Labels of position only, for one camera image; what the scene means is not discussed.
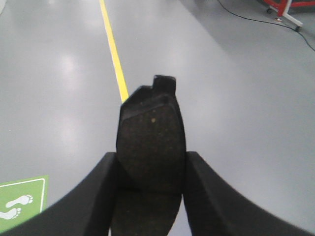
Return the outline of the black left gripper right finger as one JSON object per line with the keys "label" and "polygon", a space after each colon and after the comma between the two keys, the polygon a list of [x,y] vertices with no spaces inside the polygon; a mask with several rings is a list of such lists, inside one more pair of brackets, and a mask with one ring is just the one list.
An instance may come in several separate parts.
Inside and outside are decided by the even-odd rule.
{"label": "black left gripper right finger", "polygon": [[183,197],[193,236],[311,235],[244,197],[195,151],[187,152]]}

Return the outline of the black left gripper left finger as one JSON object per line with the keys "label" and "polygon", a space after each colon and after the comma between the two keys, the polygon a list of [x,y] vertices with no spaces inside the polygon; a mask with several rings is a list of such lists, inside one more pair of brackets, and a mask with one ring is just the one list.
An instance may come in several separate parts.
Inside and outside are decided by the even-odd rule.
{"label": "black left gripper left finger", "polygon": [[4,236],[106,236],[118,191],[118,160],[108,152],[68,194]]}

